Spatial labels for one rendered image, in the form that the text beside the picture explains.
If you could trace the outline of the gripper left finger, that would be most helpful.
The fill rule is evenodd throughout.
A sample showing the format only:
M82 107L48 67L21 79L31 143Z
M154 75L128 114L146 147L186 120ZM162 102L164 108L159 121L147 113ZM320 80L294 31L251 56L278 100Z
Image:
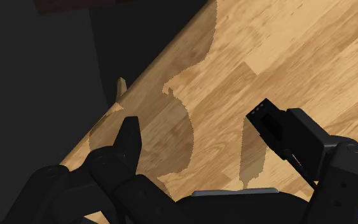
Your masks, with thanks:
M102 212L110 224L192 224L165 192L142 174L139 119L128 116L111 146L92 150L79 168L34 172L1 224L83 224Z

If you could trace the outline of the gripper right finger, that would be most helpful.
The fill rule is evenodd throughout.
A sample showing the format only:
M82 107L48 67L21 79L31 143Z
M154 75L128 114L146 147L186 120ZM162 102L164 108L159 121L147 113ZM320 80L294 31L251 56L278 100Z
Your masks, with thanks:
M247 114L266 145L313 188L299 224L358 224L358 142L328 134L300 108L268 99Z

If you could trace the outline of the wooden table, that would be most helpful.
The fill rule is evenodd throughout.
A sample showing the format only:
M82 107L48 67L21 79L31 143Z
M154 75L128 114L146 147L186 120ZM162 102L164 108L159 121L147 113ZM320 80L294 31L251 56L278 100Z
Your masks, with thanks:
M78 168L126 116L142 134L138 172L174 200L196 190L312 189L246 119L263 99L301 108L358 141L358 0L208 0L63 159Z

